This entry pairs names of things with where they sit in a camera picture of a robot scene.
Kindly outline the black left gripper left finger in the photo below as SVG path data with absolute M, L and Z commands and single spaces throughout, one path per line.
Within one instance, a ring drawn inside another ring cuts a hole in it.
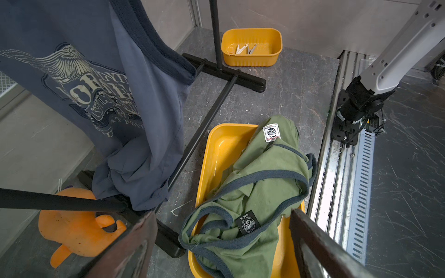
M 83 268 L 85 278 L 146 278 L 158 226 L 150 212 Z

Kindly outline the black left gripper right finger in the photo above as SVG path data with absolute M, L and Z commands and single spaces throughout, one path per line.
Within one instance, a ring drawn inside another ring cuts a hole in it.
M 373 275 L 301 210 L 290 215 L 290 231 L 302 278 L 372 278 Z

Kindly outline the plain green tank top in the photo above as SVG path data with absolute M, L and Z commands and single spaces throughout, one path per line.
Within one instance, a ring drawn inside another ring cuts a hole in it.
M 313 154 L 284 141 L 249 145 L 219 189 L 186 219 L 181 245 L 216 278 L 271 275 L 278 225 L 308 195 Z

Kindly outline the green printed tank top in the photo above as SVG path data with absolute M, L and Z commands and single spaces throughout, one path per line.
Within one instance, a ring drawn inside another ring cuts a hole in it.
M 221 179 L 223 194 L 288 199 L 304 195 L 314 159 L 300 151 L 299 131 L 292 120 L 275 115 L 263 122 L 241 156 Z

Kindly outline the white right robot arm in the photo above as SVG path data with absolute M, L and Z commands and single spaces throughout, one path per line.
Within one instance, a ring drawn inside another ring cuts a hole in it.
M 331 138 L 356 145 L 372 114 L 382 109 L 407 72 L 444 37 L 444 1 L 422 1 L 379 57 L 340 91 Z

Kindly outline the orange plush toy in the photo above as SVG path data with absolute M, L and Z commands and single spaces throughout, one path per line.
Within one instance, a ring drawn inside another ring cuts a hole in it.
M 121 220 L 95 212 L 42 210 L 38 229 L 47 240 L 60 243 L 51 257 L 51 267 L 59 267 L 71 254 L 96 257 L 121 236 L 127 227 Z

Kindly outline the large yellow plastic tray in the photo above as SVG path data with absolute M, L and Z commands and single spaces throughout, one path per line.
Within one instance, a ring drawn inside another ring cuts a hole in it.
M 210 192 L 220 185 L 223 171 L 240 157 L 257 125 L 224 123 L 214 127 L 207 138 L 195 206 L 203 204 Z M 290 219 L 282 218 L 278 226 L 279 242 L 273 260 L 273 278 L 299 278 L 300 273 L 289 229 Z

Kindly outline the small yellow plastic tray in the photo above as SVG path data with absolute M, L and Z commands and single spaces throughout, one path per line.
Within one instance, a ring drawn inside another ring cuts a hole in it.
M 274 28 L 231 29 L 221 41 L 224 61 L 231 67 L 271 67 L 282 49 L 282 35 Z

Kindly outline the metal base rail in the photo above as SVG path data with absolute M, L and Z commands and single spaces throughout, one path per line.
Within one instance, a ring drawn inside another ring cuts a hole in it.
M 375 136 L 362 130 L 347 147 L 332 137 L 341 91 L 369 64 L 365 54 L 343 51 L 319 156 L 319 172 L 307 213 L 347 253 L 366 262 Z

